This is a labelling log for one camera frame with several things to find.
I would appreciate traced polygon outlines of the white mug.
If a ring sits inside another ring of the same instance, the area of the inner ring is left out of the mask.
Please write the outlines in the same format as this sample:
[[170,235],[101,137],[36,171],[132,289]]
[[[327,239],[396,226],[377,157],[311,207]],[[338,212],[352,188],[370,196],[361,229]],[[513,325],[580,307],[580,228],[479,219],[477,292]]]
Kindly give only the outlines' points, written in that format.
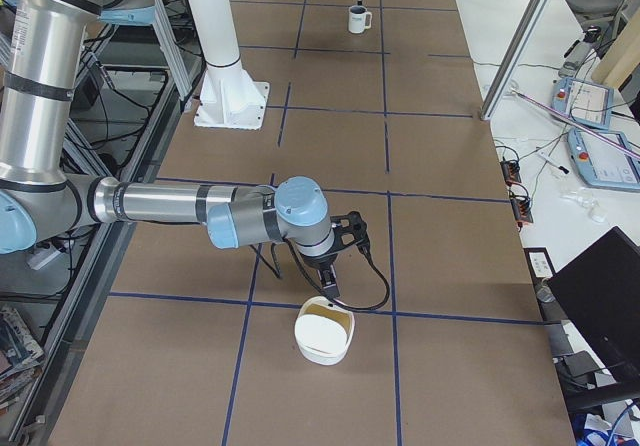
[[349,7],[348,31],[351,34],[363,34],[372,26],[372,12],[362,5]]

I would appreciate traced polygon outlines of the white oval bin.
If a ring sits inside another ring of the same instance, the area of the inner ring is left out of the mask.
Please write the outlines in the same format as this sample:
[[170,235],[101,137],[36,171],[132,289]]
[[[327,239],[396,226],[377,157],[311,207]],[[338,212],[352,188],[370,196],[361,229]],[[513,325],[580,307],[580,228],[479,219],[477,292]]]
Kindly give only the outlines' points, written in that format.
[[346,356],[354,330],[354,314],[322,296],[308,299],[294,324],[301,354],[323,366],[336,365]]

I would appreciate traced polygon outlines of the far teach pendant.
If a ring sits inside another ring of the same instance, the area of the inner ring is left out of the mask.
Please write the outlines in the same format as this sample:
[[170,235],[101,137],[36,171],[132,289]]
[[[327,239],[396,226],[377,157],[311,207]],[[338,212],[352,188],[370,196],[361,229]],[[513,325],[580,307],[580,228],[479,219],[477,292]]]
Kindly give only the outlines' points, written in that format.
[[610,128],[614,90],[572,77],[554,83],[551,107],[583,126],[606,131]]

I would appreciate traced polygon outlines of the teach pendant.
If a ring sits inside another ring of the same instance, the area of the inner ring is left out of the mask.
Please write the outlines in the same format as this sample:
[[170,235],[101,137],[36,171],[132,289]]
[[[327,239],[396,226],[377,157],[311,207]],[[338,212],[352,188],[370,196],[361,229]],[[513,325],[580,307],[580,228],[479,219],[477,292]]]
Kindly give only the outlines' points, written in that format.
[[614,90],[572,77],[554,83],[551,107],[583,126],[606,131],[610,128]]
[[590,187],[639,191],[639,161],[619,149],[572,128],[568,135],[571,159],[582,180]]

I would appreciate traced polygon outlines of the black laptop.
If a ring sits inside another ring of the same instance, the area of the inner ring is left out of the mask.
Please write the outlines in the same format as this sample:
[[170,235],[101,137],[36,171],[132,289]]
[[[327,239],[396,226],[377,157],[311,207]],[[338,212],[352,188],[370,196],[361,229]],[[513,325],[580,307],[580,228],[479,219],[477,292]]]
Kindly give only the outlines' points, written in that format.
[[639,246],[614,226],[548,281],[555,300],[620,382],[639,378]]

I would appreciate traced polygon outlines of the near teach pendant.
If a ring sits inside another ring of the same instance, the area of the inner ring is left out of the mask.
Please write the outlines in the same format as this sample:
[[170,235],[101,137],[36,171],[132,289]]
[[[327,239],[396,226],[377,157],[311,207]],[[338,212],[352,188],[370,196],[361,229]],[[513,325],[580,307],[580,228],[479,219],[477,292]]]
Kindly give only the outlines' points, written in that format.
[[582,180],[590,187],[639,191],[639,161],[619,149],[572,128],[568,135],[571,159]]

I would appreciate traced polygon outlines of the stack of magazines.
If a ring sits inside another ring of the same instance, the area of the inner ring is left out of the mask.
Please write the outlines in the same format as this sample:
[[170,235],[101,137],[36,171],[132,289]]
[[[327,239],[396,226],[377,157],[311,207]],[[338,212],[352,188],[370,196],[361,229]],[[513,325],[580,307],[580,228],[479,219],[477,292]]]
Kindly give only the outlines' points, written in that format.
[[45,353],[19,312],[1,305],[1,408],[40,373]]

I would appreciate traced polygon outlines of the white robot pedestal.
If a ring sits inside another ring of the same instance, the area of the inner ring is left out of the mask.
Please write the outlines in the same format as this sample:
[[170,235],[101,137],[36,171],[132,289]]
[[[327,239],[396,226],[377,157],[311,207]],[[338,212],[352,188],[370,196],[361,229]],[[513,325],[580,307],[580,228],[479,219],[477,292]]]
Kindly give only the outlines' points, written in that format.
[[230,0],[188,0],[206,71],[194,122],[199,127],[258,130],[270,92],[244,69]]

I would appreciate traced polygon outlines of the aluminium frame post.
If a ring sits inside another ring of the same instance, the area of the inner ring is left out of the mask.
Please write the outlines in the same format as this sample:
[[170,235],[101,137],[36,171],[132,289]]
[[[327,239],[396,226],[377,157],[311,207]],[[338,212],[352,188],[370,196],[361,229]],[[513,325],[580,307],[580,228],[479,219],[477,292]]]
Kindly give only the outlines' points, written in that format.
[[529,0],[504,58],[494,77],[480,110],[482,120],[490,120],[507,92],[521,56],[550,0]]

